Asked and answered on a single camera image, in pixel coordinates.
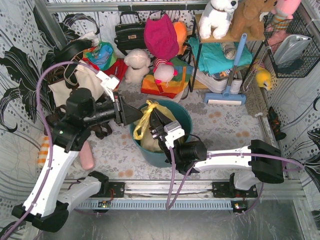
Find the yellow trash bag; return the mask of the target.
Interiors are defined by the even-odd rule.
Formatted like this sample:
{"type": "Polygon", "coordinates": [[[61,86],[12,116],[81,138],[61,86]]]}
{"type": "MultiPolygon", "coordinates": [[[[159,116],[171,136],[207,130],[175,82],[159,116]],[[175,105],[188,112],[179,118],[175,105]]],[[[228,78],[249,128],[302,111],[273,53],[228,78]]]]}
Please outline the yellow trash bag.
{"type": "Polygon", "coordinates": [[[153,139],[152,134],[150,133],[150,116],[154,111],[154,108],[160,110],[165,116],[169,117],[172,121],[177,121],[173,116],[170,110],[168,110],[165,106],[160,105],[157,101],[146,101],[146,106],[141,109],[143,116],[141,119],[137,120],[138,123],[135,126],[133,131],[133,138],[135,140],[140,141],[140,146],[150,152],[163,152],[160,147],[158,139],[153,139]]]}

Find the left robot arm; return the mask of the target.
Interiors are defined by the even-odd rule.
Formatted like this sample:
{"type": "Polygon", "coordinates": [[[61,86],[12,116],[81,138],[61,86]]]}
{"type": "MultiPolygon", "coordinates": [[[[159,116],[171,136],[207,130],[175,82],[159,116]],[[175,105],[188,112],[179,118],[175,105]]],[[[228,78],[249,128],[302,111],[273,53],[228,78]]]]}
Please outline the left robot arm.
{"type": "Polygon", "coordinates": [[[30,222],[33,227],[55,233],[68,219],[69,213],[87,198],[112,193],[109,178],[93,171],[76,186],[60,193],[71,166],[85,141],[91,135],[91,127],[115,121],[127,126],[139,120],[142,112],[128,105],[121,95],[114,100],[96,104],[87,88],[77,88],[66,101],[65,116],[55,124],[50,134],[48,158],[27,200],[12,210],[12,215],[30,222]]]}

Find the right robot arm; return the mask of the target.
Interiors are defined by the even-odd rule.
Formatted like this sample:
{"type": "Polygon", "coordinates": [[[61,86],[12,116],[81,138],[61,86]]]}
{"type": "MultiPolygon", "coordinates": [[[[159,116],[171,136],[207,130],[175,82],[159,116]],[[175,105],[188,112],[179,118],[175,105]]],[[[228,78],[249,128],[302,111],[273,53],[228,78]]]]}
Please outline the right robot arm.
{"type": "Polygon", "coordinates": [[[281,184],[284,182],[280,151],[261,140],[252,140],[249,146],[230,150],[207,150],[202,140],[183,142],[187,135],[180,123],[172,121],[158,109],[149,118],[150,133],[158,140],[161,150],[172,166],[172,172],[184,176],[214,169],[238,169],[229,181],[214,182],[215,198],[255,198],[258,183],[281,184]]]}

